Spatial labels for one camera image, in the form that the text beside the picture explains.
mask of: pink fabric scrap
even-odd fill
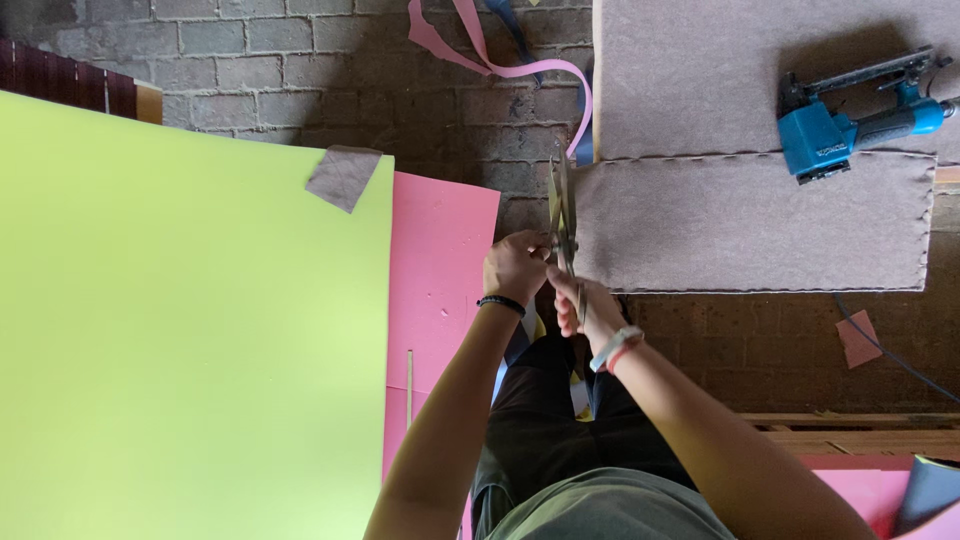
[[[874,332],[874,325],[870,324],[870,318],[867,316],[867,310],[863,309],[854,313],[851,320],[856,323],[861,330],[867,333],[871,339],[879,343]],[[847,356],[847,365],[850,369],[866,363],[874,358],[883,356],[883,352],[873,343],[867,340],[862,333],[850,324],[850,321],[844,319],[836,324],[837,332],[840,334],[840,341],[843,342],[844,354]]]
[[[580,142],[580,138],[584,136],[584,132],[587,130],[587,124],[590,121],[590,116],[593,114],[593,96],[590,92],[590,85],[587,83],[587,78],[584,77],[583,72],[581,72],[576,65],[564,60],[541,60],[517,67],[496,65],[490,61],[490,57],[487,55],[487,42],[483,38],[483,29],[480,27],[480,16],[477,15],[477,9],[476,6],[473,5],[473,0],[453,0],[453,5],[457,8],[457,13],[464,22],[464,26],[467,27],[467,34],[470,36],[470,42],[473,43],[473,50],[476,51],[477,56],[480,57],[484,65],[480,65],[454,51],[453,48],[440,37],[437,29],[423,18],[423,8],[420,0],[410,0],[410,4],[407,5],[407,11],[410,13],[410,34],[408,36],[410,40],[424,47],[439,59],[459,63],[463,67],[472,69],[481,75],[495,74],[507,78],[526,77],[533,73],[551,69],[560,69],[576,75],[584,84],[587,100],[586,106],[584,107],[584,117],[580,121],[580,128],[577,129],[577,134],[567,147],[566,155],[572,158],[577,143]]]

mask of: brick floor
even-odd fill
[[[513,0],[539,59],[592,55],[591,0]],[[428,21],[472,55],[449,0]],[[481,6],[494,61],[516,63]],[[373,146],[398,170],[503,192],[496,235],[546,227],[543,179],[556,134],[572,135],[577,82],[484,78],[407,40],[404,0],[37,0],[0,8],[9,37],[165,90],[168,125],[325,147]],[[880,340],[960,391],[960,195],[934,211],[924,293],[845,294]],[[552,303],[541,295],[541,312]],[[847,370],[827,294],[638,295],[650,341],[743,411],[960,410],[887,359]]]

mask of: yellow fabric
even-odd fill
[[[0,118],[0,538],[359,538],[393,158],[347,214],[303,189],[322,150]]]

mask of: brown felt sheet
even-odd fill
[[[921,290],[936,159],[865,152],[804,186],[781,154],[574,170],[578,275],[613,290]]]
[[[960,60],[960,3],[928,0],[595,0],[594,141],[601,160],[780,148],[780,75],[802,81],[932,44]],[[960,61],[931,89],[960,95]],[[825,94],[852,117],[894,103],[868,87]],[[883,148],[960,162],[960,116]]]

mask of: gray fabric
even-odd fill
[[[699,493],[640,471],[605,468],[543,489],[488,538],[733,540],[733,535]]]
[[[813,80],[928,43],[960,59],[958,20],[956,0],[595,0],[597,155],[778,150],[784,72]],[[960,95],[960,62],[937,76],[931,94]],[[892,90],[869,86],[824,95],[828,105],[848,99],[841,111],[854,118],[895,102]],[[882,147],[960,162],[960,115],[935,134]]]
[[[936,159],[851,165],[803,186],[782,154],[576,168],[575,269],[624,292],[922,290]]]
[[[331,205],[353,213],[353,207],[373,176],[383,152],[333,145],[310,175],[306,190]]]

